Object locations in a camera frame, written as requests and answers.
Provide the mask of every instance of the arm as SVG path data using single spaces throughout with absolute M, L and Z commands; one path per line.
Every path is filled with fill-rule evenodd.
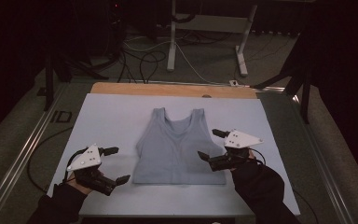
M 67 224 L 78 220 L 78 212 L 91 189 L 76 183 L 74 175 L 63 185 L 55 186 L 53 196 L 43 195 L 28 224 Z
M 275 171 L 249 161 L 231 173 L 235 190 L 255 213 L 257 223 L 300 223 L 283 203 L 284 182 Z

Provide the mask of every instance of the cable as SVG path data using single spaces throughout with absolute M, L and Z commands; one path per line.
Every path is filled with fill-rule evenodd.
M 265 44 L 265 45 L 263 46 L 263 48 L 261 48 L 260 50 L 258 50 L 256 53 L 254 53 L 254 54 L 253 54 L 252 56 L 250 56 L 249 58 L 245 59 L 245 61 L 247 62 L 247 61 L 253 59 L 253 57 L 254 57 L 255 55 L 257 55 L 258 53 L 260 53 L 261 51 L 263 51 L 263 50 L 272 42 L 272 39 L 273 39 L 273 38 L 274 38 L 274 35 L 271 36 L 271 38 L 269 39 L 269 41 L 267 42 L 267 44 Z
M 182 52 L 181 48 L 179 47 L 179 45 L 176 44 L 176 47 L 178 47 L 179 51 L 182 53 L 183 57 L 185 58 L 186 62 L 188 63 L 188 65 L 191 67 L 191 69 L 193 69 L 194 73 L 196 73 L 196 75 L 202 79 L 203 81 L 210 83 L 210 84 L 215 84 L 215 85 L 224 85 L 224 86 L 229 86 L 226 83 L 218 83 L 218 82 L 212 82 L 212 81 L 208 81 L 205 78 L 203 78 L 198 72 L 197 70 L 193 67 L 193 65 L 188 61 L 187 57 L 185 56 L 185 54 Z
M 125 67 L 126 67 L 126 61 L 127 61 L 126 55 L 124 54 L 123 50 L 120 51 L 120 55 L 123 56 L 124 62 L 123 62 L 123 67 L 121 68 L 121 72 L 120 72 L 120 75 L 119 75 L 119 77 L 118 77 L 117 83 L 119 83 L 120 80 L 123 78 L 124 69 L 125 69 Z
M 129 52 L 126 51 L 126 50 L 124 50 L 124 52 L 127 53 L 128 55 L 130 55 L 130 56 L 136 58 L 136 59 L 142 60 L 142 58 L 140 58 L 140 57 L 138 57 L 138 56 L 136 56 L 136 55 L 134 55 L 134 54 L 131 54 L 131 53 L 129 53 Z M 144 61 L 147 62 L 147 63 L 155 63 L 155 62 L 158 62 L 158 63 L 159 63 L 159 62 L 164 61 L 164 60 L 167 58 L 167 55 L 166 55 L 163 51 L 161 51 L 161 50 L 155 50 L 155 51 L 151 51 L 151 52 L 148 52 L 148 53 L 161 53 L 161 54 L 163 55 L 163 57 L 162 57 L 161 59 L 157 59 L 157 58 L 156 58 L 157 60 L 155 60 L 155 61 L 144 60 Z
M 312 212 L 313 216 L 315 217 L 316 224 L 319 224 L 319 218 L 318 218 L 318 216 L 316 216 L 316 213 L 313 210 L 312 206 L 310 206 L 310 204 L 307 202 L 307 200 L 300 193 L 298 193 L 294 188 L 292 188 L 292 190 L 304 201 L 304 203 L 307 204 L 307 206 L 310 208 L 310 211 Z
M 264 158 L 264 156 L 263 156 L 263 154 L 261 154 L 261 152 L 257 151 L 256 149 L 253 149 L 253 148 L 249 148 L 249 149 L 257 152 L 261 156 L 261 158 L 263 158 L 264 165 L 267 165 L 266 158 Z
M 194 36 L 196 37 L 197 41 L 191 41 L 191 40 L 187 40 L 186 37 L 188 36 Z M 183 35 L 180 40 L 182 40 L 183 42 L 186 42 L 188 45 L 197 45 L 197 44 L 202 44 L 202 45 L 209 45 L 209 44 L 214 44 L 223 40 L 228 39 L 229 37 L 232 36 L 232 33 L 225 33 L 225 35 L 223 37 L 220 38 L 212 38 L 206 35 L 202 35 L 200 32 L 197 31 L 190 31 L 187 34 Z M 212 41 L 209 42 L 202 42 L 201 41 L 201 37 L 205 38 L 205 39 L 209 39 Z
M 51 138 L 61 134 L 61 133 L 65 133 L 71 129 L 73 129 L 74 127 L 70 127 L 70 128 L 67 128 L 67 129 L 64 129 L 58 133 L 55 133 L 51 136 L 49 136 L 48 138 L 46 138 L 45 140 L 43 140 L 42 142 L 40 142 L 35 148 L 34 148 L 34 151 L 31 153 L 31 156 L 30 156 L 30 159 L 28 160 L 27 162 L 27 175 L 28 175 L 28 178 L 30 179 L 31 183 L 39 190 L 47 193 L 47 191 L 45 189 L 43 189 L 42 187 L 40 187 L 38 184 L 36 184 L 36 182 L 34 181 L 34 179 L 32 178 L 31 176 L 31 160 L 32 160 L 32 157 L 34 156 L 34 154 L 36 153 L 36 151 L 43 145 L 45 144 L 48 140 L 50 140 Z
M 135 50 L 135 51 L 144 52 L 144 51 L 148 51 L 148 50 L 154 49 L 154 48 L 156 48 L 156 47 L 158 47 L 158 46 L 160 46 L 160 45 L 163 45 L 163 44 L 171 44 L 171 41 L 165 41 L 165 42 L 156 44 L 155 46 L 153 46 L 153 47 L 151 47 L 151 48 L 149 48 L 149 49 L 134 49 L 134 48 L 130 47 L 126 42 L 123 42 L 123 43 L 124 43 L 124 44 L 127 46 L 127 48 L 129 48 L 129 49 L 132 49 L 132 50 Z
M 152 73 L 149 75 L 149 77 L 147 78 L 147 81 L 145 81 L 144 73 L 142 72 L 142 63 L 145 62 L 145 57 L 146 57 L 147 55 L 150 55 L 150 56 L 152 56 L 152 57 L 155 58 L 155 60 L 156 60 L 156 66 L 155 66 L 153 72 L 152 72 Z M 157 58 L 153 55 L 152 52 L 146 53 L 146 54 L 144 55 L 144 57 L 142 57 L 141 62 L 139 63 L 139 72 L 141 73 L 141 77 L 144 79 L 144 84 L 149 83 L 149 79 L 156 73 L 156 70 L 157 70 L 157 69 L 158 69 L 158 60 L 157 60 Z
M 81 149 L 81 150 L 78 150 L 74 155 L 72 155 L 72 157 L 69 159 L 66 167 L 70 166 L 72 164 L 72 160 L 77 156 L 77 155 L 80 155 L 80 154 L 83 154 L 83 152 L 85 152 L 88 148 L 86 147 L 85 149 Z M 68 179 L 68 171 L 65 169 L 65 174 L 63 175 L 63 180 L 62 180 L 62 183 L 65 183 Z
M 270 56 L 270 55 L 274 55 L 274 54 L 278 53 L 279 50 L 281 50 L 282 48 L 286 47 L 287 44 L 289 43 L 289 40 L 290 40 L 290 37 L 287 38 L 286 43 L 284 43 L 283 45 L 281 45 L 280 47 L 278 47 L 278 48 L 277 48 L 274 52 L 272 52 L 272 53 L 263 55 L 263 56 L 260 57 L 260 58 L 249 59 L 249 60 L 245 60 L 245 61 L 246 61 L 246 62 L 250 62 L 250 61 L 255 61 L 255 60 L 261 60 L 261 59 L 267 58 L 267 57 Z

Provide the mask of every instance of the white tabletop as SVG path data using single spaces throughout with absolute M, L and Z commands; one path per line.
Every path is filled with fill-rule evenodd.
M 284 170 L 264 108 L 257 99 L 197 98 L 176 96 L 141 96 L 90 93 L 80 110 L 76 125 L 53 177 L 62 181 L 69 158 L 78 150 L 96 144 L 119 147 L 118 154 L 102 157 L 100 170 L 115 180 L 132 175 L 139 160 L 135 145 L 150 121 L 153 108 L 165 107 L 170 119 L 183 119 L 194 108 L 204 108 L 213 141 L 222 146 L 224 139 L 212 135 L 212 129 L 238 131 L 262 138 L 253 148 L 263 153 L 267 166 L 285 182 L 284 203 L 295 214 L 299 209 Z M 130 178 L 115 188 L 110 196 L 93 191 L 80 211 L 82 216 L 118 217 L 233 217 L 251 215 L 252 211 L 234 190 L 229 171 L 227 183 L 212 185 L 139 185 Z

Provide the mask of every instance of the equipment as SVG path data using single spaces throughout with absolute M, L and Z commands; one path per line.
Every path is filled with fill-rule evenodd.
M 118 153 L 118 147 L 102 148 L 97 147 L 95 144 L 91 147 L 78 150 L 68 161 L 62 183 L 68 181 L 68 172 L 73 171 L 78 184 L 109 196 L 115 187 L 127 183 L 130 179 L 129 175 L 124 175 L 114 181 L 104 177 L 101 172 L 98 171 L 98 167 L 102 164 L 101 155 L 104 154 L 104 156 L 108 156 L 115 153 Z M 81 154 L 80 157 L 72 162 L 75 156 L 79 154 Z
M 212 171 L 235 168 L 246 161 L 258 161 L 249 158 L 249 150 L 254 150 L 249 148 L 249 146 L 263 143 L 262 139 L 236 130 L 231 132 L 223 132 L 217 129 L 213 129 L 212 133 L 221 138 L 226 138 L 224 146 L 227 151 L 223 156 L 212 158 L 209 155 L 199 151 L 200 158 L 210 164 Z

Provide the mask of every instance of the black cable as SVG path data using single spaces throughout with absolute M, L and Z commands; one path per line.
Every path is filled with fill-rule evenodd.
M 89 70 L 92 70 L 93 72 L 102 72 L 103 70 L 110 68 L 111 66 L 113 66 L 116 63 L 117 63 L 117 59 L 109 58 L 108 61 L 104 62 L 104 63 L 99 63 L 99 64 L 95 64 L 95 65 L 88 65 L 86 63 L 82 63 L 82 64 Z M 68 65 L 69 67 L 71 67 L 74 70 L 82 71 L 81 69 L 78 69 L 77 67 L 71 65 L 70 63 L 67 63 L 66 65 Z
M 74 155 L 72 155 L 72 157 L 69 159 L 66 167 L 70 166 L 72 164 L 72 160 L 77 156 L 77 155 L 80 155 L 80 154 L 83 154 L 86 150 L 87 150 L 88 147 L 86 147 L 85 149 L 81 149 L 81 150 L 78 150 Z M 65 174 L 63 175 L 63 180 L 62 180 L 62 183 L 65 183 L 68 179 L 68 171 L 65 169 Z
M 190 37 L 190 36 L 195 37 L 195 38 L 196 38 L 196 41 L 194 41 L 194 40 L 187 40 L 187 39 L 186 39 L 187 37 Z M 186 44 L 182 44 L 181 46 L 185 46 L 185 45 L 198 45 L 198 44 L 209 45 L 209 44 L 214 44 L 214 43 L 217 43 L 217 42 L 226 40 L 226 39 L 228 39 L 228 38 L 231 37 L 231 36 L 232 36 L 232 33 L 225 33 L 225 35 L 224 35 L 223 37 L 220 37 L 220 38 L 212 38 L 212 37 L 209 37 L 209 36 L 206 36 L 206 35 L 202 35 L 201 33 L 196 32 L 196 31 L 190 31 L 190 32 L 187 32 L 186 34 L 184 34 L 181 38 L 179 38 L 179 40 L 182 40 L 183 42 L 186 43 Z M 212 41 L 203 42 L 203 41 L 201 41 L 201 38 L 202 38 L 202 37 L 205 38 L 205 39 L 212 40 Z
M 123 67 L 121 68 L 120 76 L 118 77 L 117 83 L 119 83 L 120 80 L 123 78 L 124 69 L 125 69 L 125 67 L 126 67 L 126 61 L 127 61 L 126 55 L 124 54 L 124 51 L 123 51 L 123 50 L 120 51 L 120 55 L 123 56 L 123 61 L 124 61 L 124 62 L 123 62 Z
M 264 156 L 263 156 L 263 154 L 261 154 L 261 152 L 257 151 L 256 149 L 253 149 L 253 148 L 249 148 L 249 150 L 257 152 L 261 156 L 261 158 L 263 158 L 264 165 L 267 165 L 266 158 L 264 158 Z
M 76 179 L 76 178 L 74 177 L 74 178 L 71 178 L 71 179 L 67 179 L 67 180 L 65 180 L 65 182 L 63 182 L 63 183 L 68 183 L 69 181 L 72 181 L 72 180 L 74 180 L 74 179 Z
M 266 55 L 263 55 L 263 56 L 261 56 L 260 58 L 249 59 L 249 60 L 245 60 L 245 61 L 246 61 L 246 62 L 250 62 L 250 61 L 261 60 L 261 59 L 267 58 L 267 57 L 268 57 L 268 56 L 270 56 L 270 55 L 274 55 L 274 54 L 278 53 L 278 51 L 279 51 L 280 49 L 282 49 L 282 48 L 286 47 L 286 46 L 287 46 L 287 44 L 289 44 L 289 40 L 290 40 L 290 38 L 291 38 L 291 37 L 288 37 L 288 39 L 287 39 L 286 43 L 284 43 L 283 45 L 281 45 L 280 47 L 278 47 L 277 49 L 275 49 L 275 51 L 274 51 L 274 52 L 269 53 L 269 54 L 266 54 Z
M 298 193 L 294 188 L 292 188 L 293 192 L 296 193 L 303 201 L 307 204 L 307 206 L 310 208 L 310 211 L 312 212 L 313 216 L 315 217 L 316 224 L 319 224 L 319 218 L 316 216 L 315 211 L 313 210 L 312 206 L 308 203 L 308 201 L 300 194 Z
M 137 50 L 133 50 L 133 49 L 123 49 L 123 51 L 124 51 L 125 53 L 127 53 L 128 55 L 130 55 L 131 57 L 134 57 L 134 58 L 136 58 L 136 59 L 142 60 L 141 57 L 138 57 L 138 56 L 136 56 L 136 55 L 134 55 L 134 54 L 129 53 L 129 51 L 139 52 L 139 51 L 137 51 Z M 159 62 L 164 61 L 164 60 L 167 58 L 167 55 L 166 55 L 163 51 L 161 51 L 161 50 L 154 50 L 154 51 L 150 51 L 150 52 L 148 52 L 148 53 L 160 53 L 160 54 L 162 54 L 163 56 L 162 56 L 161 59 L 157 59 L 157 57 L 155 57 L 155 58 L 157 59 L 157 60 L 155 60 L 155 61 L 144 60 L 146 63 L 155 63 L 155 62 L 158 62 L 158 63 L 159 63 Z
M 30 159 L 28 160 L 27 162 L 27 175 L 28 175 L 28 178 L 30 179 L 31 183 L 37 188 L 37 189 L 40 189 L 41 191 L 47 193 L 47 191 L 45 189 L 43 189 L 42 187 L 40 187 L 38 184 L 36 184 L 36 182 L 33 180 L 32 176 L 31 176 L 31 160 L 32 160 L 32 157 L 34 156 L 34 154 L 36 153 L 36 151 L 43 145 L 45 144 L 48 140 L 50 140 L 51 138 L 61 134 L 61 133 L 65 133 L 71 129 L 73 129 L 74 127 L 70 127 L 70 128 L 67 128 L 67 129 L 64 129 L 60 132 L 57 132 L 51 136 L 49 136 L 48 138 L 46 138 L 45 140 L 43 140 L 42 142 L 40 142 L 35 148 L 34 148 L 34 151 L 31 153 L 31 156 L 30 156 Z
M 162 62 L 163 60 L 166 59 L 166 54 L 165 54 L 163 51 L 160 51 L 160 50 L 154 50 L 154 51 L 146 52 L 142 57 L 138 57 L 138 56 L 136 56 L 136 55 L 134 55 L 134 54 L 128 52 L 127 50 L 123 50 L 123 52 L 124 52 L 125 54 L 130 55 L 131 57 L 134 57 L 134 58 L 140 60 L 140 63 L 139 63 L 139 72 L 140 72 L 140 75 L 141 75 L 141 78 L 142 78 L 144 84 L 147 84 L 147 83 L 149 82 L 150 78 L 156 73 L 156 71 L 157 71 L 157 69 L 158 69 L 158 63 L 159 63 L 159 62 Z M 160 54 L 162 54 L 162 58 L 158 59 L 158 58 L 154 55 L 155 53 L 160 53 Z M 154 61 L 148 61 L 148 60 L 146 60 L 145 57 L 148 56 L 148 55 L 150 55 L 151 57 L 153 57 L 153 58 L 154 58 Z M 143 69 L 142 69 L 142 64 L 143 64 L 143 63 L 155 63 L 155 64 L 156 64 L 154 70 L 151 72 L 151 74 L 150 74 L 147 78 L 145 78 L 144 72 L 143 72 Z
M 127 79 L 129 80 L 129 83 L 131 83 L 131 80 L 133 80 L 134 83 L 138 83 L 136 82 L 135 77 L 133 77 L 130 67 L 128 65 L 125 65 L 125 68 L 127 69 Z
M 260 53 L 261 51 L 263 51 L 271 42 L 272 42 L 272 39 L 274 38 L 274 35 L 269 39 L 269 41 L 267 42 L 267 44 L 265 44 L 263 46 L 263 48 L 261 48 L 260 50 L 258 50 L 256 53 L 254 53 L 252 56 L 250 56 L 249 58 L 245 59 L 246 62 L 248 62 L 249 60 L 253 59 L 253 57 L 255 55 L 257 55 L 258 53 Z
M 150 55 L 150 56 L 152 56 L 153 58 L 155 58 L 156 66 L 155 66 L 153 72 L 152 72 L 152 73 L 149 75 L 149 77 L 147 78 L 147 81 L 145 81 L 145 79 L 144 79 L 144 84 L 149 83 L 149 79 L 156 73 L 156 71 L 157 71 L 157 69 L 158 69 L 158 60 L 157 60 L 156 56 L 154 56 L 152 52 L 148 52 L 148 53 L 146 53 L 146 54 L 144 55 L 144 57 L 142 57 L 142 60 L 141 60 L 141 62 L 139 63 L 139 72 L 141 73 L 141 77 L 144 78 L 144 73 L 142 72 L 142 63 L 145 61 L 145 57 L 146 57 L 147 55 Z

